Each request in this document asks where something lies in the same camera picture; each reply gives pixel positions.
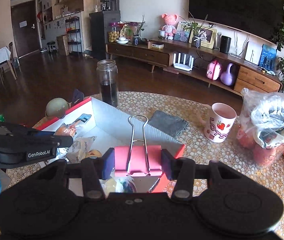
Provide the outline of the purple gourd vase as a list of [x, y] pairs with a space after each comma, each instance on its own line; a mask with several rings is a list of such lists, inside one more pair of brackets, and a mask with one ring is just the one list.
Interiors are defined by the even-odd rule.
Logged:
[[220, 76], [221, 82], [226, 86], [232, 86], [236, 81], [235, 75], [231, 73], [231, 68], [233, 66], [234, 65], [232, 63], [229, 63], [226, 68], [226, 71], [223, 72]]

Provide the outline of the wooden tv cabinet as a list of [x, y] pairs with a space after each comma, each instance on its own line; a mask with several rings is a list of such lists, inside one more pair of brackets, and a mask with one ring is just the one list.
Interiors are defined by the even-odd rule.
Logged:
[[[267, 93], [278, 92], [282, 88], [278, 77], [262, 72], [244, 59], [238, 59], [234, 56], [223, 54], [218, 50], [203, 47], [195, 48], [189, 43], [161, 40], [159, 38], [151, 39], [147, 44], [137, 46], [129, 43], [107, 43], [106, 52], [110, 59], [114, 56], [122, 56], [138, 60], [150, 64], [152, 68], [161, 67], [163, 70], [174, 74], [187, 75], [204, 81], [209, 86], [214, 85], [238, 95], [241, 94], [243, 88]], [[187, 72], [175, 69], [173, 67], [174, 53], [192, 55], [194, 57], [192, 71]], [[231, 73], [235, 75], [236, 81], [232, 86], [224, 85], [220, 77], [215, 81], [206, 77], [207, 65], [213, 60], [217, 60], [222, 65], [222, 73], [226, 71], [229, 63], [234, 65], [231, 68]]]

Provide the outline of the black television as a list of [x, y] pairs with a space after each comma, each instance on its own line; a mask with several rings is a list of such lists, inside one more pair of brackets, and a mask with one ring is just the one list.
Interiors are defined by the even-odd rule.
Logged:
[[189, 15], [275, 41], [284, 23], [284, 0], [189, 0]]

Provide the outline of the jar of yellow snacks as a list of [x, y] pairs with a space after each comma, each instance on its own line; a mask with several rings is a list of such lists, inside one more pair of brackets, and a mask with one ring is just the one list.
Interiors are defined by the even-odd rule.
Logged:
[[121, 22], [111, 22], [108, 27], [108, 42], [114, 43], [120, 37]]

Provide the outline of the pink plush bear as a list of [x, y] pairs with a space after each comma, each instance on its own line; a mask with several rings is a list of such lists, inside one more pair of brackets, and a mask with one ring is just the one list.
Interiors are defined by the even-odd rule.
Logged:
[[162, 14], [162, 19], [165, 22], [165, 25], [162, 27], [162, 30], [166, 34], [168, 40], [173, 40], [175, 33], [177, 32], [176, 24], [178, 23], [179, 16], [177, 14]]

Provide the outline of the pink strawberry mug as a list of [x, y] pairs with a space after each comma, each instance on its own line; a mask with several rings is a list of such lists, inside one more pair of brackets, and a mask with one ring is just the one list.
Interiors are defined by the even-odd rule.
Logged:
[[201, 113], [198, 112], [198, 121], [204, 126], [205, 137], [214, 142], [222, 143], [226, 140], [228, 134], [237, 117], [236, 111], [225, 103], [214, 103], [210, 105], [202, 105], [209, 110], [208, 119], [204, 120]]

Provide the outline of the red cardboard box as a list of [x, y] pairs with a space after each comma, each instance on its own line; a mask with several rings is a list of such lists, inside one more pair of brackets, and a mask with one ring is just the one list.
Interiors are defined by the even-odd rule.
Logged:
[[[67, 110], [63, 119], [43, 119], [36, 126], [37, 129], [54, 132], [61, 124], [71, 124], [81, 114], [90, 114], [88, 127], [80, 134], [81, 137], [96, 139], [92, 144], [93, 150], [102, 154], [110, 147], [127, 146], [130, 144], [132, 127], [128, 122], [129, 115], [98, 99], [87, 98], [74, 107]], [[146, 142], [148, 145], [160, 145], [167, 149], [175, 158], [182, 156], [185, 145], [170, 135], [163, 133], [149, 124], [145, 127]]]

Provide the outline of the yellow photo frame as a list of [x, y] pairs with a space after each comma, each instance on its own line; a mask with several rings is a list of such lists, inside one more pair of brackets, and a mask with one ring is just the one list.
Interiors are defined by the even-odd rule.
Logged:
[[215, 27], [197, 28], [192, 32], [193, 36], [190, 43], [195, 48], [209, 48], [212, 49], [215, 43], [217, 30]]

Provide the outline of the grey cloth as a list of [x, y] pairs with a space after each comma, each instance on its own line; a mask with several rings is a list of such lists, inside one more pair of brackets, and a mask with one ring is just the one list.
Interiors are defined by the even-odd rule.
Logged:
[[188, 127], [186, 120], [163, 111], [155, 111], [148, 124], [174, 138], [179, 137]]

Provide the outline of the pink binder clip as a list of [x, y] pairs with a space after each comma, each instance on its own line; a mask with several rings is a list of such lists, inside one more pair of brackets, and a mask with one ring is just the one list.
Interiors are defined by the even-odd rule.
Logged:
[[[142, 125], [142, 139], [135, 139], [135, 125], [132, 119], [140, 117], [144, 120]], [[116, 177], [146, 177], [161, 176], [161, 146], [149, 145], [146, 140], [145, 128], [148, 118], [144, 115], [131, 115], [128, 122], [132, 127], [131, 140], [128, 146], [117, 146], [115, 152]]]

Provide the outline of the plastic bag of apples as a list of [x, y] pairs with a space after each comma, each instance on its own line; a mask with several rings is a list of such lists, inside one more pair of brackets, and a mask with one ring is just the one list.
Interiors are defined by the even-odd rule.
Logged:
[[259, 167], [268, 167], [284, 153], [284, 94], [241, 91], [237, 140]]

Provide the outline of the orange bear shaped case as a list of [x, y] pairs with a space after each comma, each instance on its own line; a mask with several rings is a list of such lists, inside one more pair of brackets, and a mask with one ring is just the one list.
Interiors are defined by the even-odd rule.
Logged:
[[96, 159], [102, 157], [102, 153], [98, 150], [90, 150], [86, 153], [85, 158]]

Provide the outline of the clear bag of candy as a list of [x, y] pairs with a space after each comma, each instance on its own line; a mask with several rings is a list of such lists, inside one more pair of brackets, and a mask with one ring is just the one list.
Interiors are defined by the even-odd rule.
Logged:
[[109, 178], [100, 180], [100, 184], [106, 196], [110, 193], [135, 193], [137, 188], [134, 179], [130, 176], [120, 178]]

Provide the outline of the potted green plant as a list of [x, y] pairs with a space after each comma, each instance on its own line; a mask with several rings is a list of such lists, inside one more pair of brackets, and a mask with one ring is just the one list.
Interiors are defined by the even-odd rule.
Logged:
[[195, 21], [194, 16], [192, 13], [188, 12], [191, 17], [186, 20], [182, 16], [180, 17], [186, 23], [183, 27], [183, 31], [189, 30], [191, 34], [193, 34], [193, 38], [191, 41], [191, 45], [195, 48], [200, 48], [201, 43], [204, 40], [204, 34], [214, 28], [214, 24], [209, 24], [205, 26], [204, 24], [207, 22], [208, 14], [205, 16], [204, 20], [201, 23]]

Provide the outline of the blue picture canvas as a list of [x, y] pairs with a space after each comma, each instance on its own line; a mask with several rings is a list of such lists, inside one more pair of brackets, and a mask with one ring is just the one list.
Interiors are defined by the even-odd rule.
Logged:
[[275, 48], [263, 44], [258, 65], [265, 70], [273, 71], [275, 69], [276, 55], [277, 50]]

